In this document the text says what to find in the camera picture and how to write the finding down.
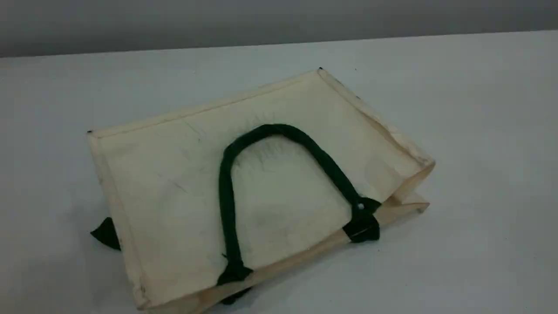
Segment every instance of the white table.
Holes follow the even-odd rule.
[[[88,129],[323,66],[438,161],[432,205],[214,311],[555,313],[557,56],[544,31],[0,59],[2,311],[136,312],[87,234],[108,212]]]

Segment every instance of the gray wall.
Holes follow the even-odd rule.
[[[0,56],[551,28],[557,0],[3,0]]]

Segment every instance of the bag handle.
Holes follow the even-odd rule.
[[[376,209],[381,204],[371,198],[360,196],[335,161],[307,134],[286,124],[265,124],[240,136],[223,152],[223,160],[221,161],[219,169],[219,206],[225,238],[225,249],[227,252],[225,257],[228,264],[225,271],[219,276],[217,281],[218,286],[229,282],[242,281],[253,272],[252,269],[244,266],[240,253],[240,246],[238,244],[234,190],[231,176],[234,160],[245,148],[255,142],[274,135],[284,136],[304,146],[347,202],[349,202],[351,205],[352,217],[343,227],[343,230],[352,242],[379,239],[379,224],[372,214],[375,213]],[[247,290],[241,291],[222,302],[225,304],[232,304],[246,292]]]

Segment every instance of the jute bag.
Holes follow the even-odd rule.
[[[355,242],[344,230],[354,206],[331,176],[299,143],[270,136],[246,147],[230,169],[237,243],[252,272],[217,285],[230,259],[218,188],[223,152],[243,134],[279,123],[303,131],[360,196],[378,202],[368,214],[381,227],[429,205],[414,190],[432,171],[432,158],[321,68],[206,106],[90,131],[139,309],[201,313]]]

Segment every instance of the stain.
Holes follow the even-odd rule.
[[[184,187],[182,187],[180,184],[174,182],[171,179],[167,179],[170,183],[172,183],[172,185],[176,186],[177,188],[181,189],[182,191],[184,191],[184,193],[188,193],[188,191],[186,191],[186,189]]]
[[[184,120],[180,120],[180,121],[182,121],[182,123],[184,123],[185,126],[187,126],[189,129],[191,129],[192,131],[194,131],[198,136],[201,136],[201,133],[200,133],[196,128],[194,128],[193,126],[191,126],[188,122],[186,122],[186,121],[184,121]]]

